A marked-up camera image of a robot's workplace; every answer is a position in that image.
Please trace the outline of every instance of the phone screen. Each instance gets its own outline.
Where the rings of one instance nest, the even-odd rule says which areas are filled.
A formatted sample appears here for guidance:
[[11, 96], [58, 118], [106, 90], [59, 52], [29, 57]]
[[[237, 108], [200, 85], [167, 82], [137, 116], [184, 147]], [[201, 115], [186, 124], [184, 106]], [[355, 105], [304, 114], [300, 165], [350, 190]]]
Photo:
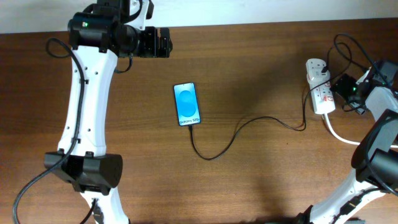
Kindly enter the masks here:
[[197, 94], [193, 83], [174, 86], [175, 104], [177, 105], [180, 126], [200, 123]]

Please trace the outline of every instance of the white background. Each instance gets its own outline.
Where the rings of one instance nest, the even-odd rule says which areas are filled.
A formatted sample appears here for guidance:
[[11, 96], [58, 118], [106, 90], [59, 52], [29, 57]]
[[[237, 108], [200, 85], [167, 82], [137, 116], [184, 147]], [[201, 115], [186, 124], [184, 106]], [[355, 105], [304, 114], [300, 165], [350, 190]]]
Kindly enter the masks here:
[[[95, 0], [0, 0], [0, 33], [66, 30]], [[398, 17], [398, 0], [153, 0], [147, 26]]]

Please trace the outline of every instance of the white power cord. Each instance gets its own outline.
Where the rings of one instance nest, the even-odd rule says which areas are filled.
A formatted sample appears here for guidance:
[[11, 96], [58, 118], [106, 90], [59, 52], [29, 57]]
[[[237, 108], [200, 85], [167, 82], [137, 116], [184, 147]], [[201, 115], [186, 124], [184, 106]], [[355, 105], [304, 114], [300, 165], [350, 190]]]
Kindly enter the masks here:
[[330, 121], [329, 121], [329, 117], [328, 114], [324, 114], [323, 117], [325, 118], [326, 124], [328, 125], [329, 131], [331, 132], [332, 135], [334, 135], [334, 137], [336, 137], [337, 139], [339, 139], [342, 142], [348, 143], [348, 144], [353, 144], [358, 146], [359, 142], [354, 142], [354, 141], [349, 141], [347, 139], [343, 139], [342, 137], [340, 137], [338, 134], [335, 133], [335, 131], [333, 130], [333, 128], [331, 127]]

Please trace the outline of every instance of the white power strip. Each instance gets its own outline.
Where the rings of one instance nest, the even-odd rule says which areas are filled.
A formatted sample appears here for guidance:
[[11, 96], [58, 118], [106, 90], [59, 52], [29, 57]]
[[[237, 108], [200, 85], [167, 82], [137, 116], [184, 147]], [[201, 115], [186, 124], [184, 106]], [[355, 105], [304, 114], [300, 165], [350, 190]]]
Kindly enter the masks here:
[[[326, 62], [321, 59], [310, 59], [306, 62], [307, 81], [310, 89], [330, 79], [330, 72], [322, 73]], [[313, 110], [316, 114], [327, 114], [336, 109], [335, 99], [330, 91], [330, 82], [327, 82], [311, 91]]]

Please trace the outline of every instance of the brown wooden tabletop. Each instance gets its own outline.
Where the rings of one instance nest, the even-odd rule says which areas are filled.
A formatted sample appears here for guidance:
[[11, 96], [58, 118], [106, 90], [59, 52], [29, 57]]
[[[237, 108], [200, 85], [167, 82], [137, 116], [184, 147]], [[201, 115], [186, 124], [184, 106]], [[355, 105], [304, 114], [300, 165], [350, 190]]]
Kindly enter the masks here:
[[[119, 192], [133, 223], [239, 223], [283, 220], [326, 199], [351, 169], [355, 146], [335, 139], [307, 103], [308, 128], [291, 131], [272, 120], [247, 126], [217, 161], [193, 151], [187, 127], [177, 123], [172, 87], [196, 84], [202, 123], [195, 126], [205, 156], [221, 151], [234, 130], [257, 116], [302, 122], [308, 91], [305, 62], [326, 58], [335, 34], [355, 36], [375, 59], [398, 61], [398, 19], [288, 22], [173, 28], [169, 59], [134, 58], [115, 74], [106, 116], [107, 153], [123, 156]], [[67, 117], [71, 59], [49, 57], [49, 37], [66, 32], [0, 35], [0, 222], [11, 223], [15, 196], [44, 169]], [[353, 57], [365, 58], [352, 44]], [[330, 70], [345, 65], [336, 52]], [[120, 59], [118, 68], [128, 65]], [[348, 74], [360, 77], [351, 67]], [[335, 131], [361, 141], [370, 113], [330, 114]], [[79, 223], [88, 205], [71, 185], [50, 174], [22, 198], [22, 223]], [[396, 223], [398, 198], [386, 195], [355, 217]]]

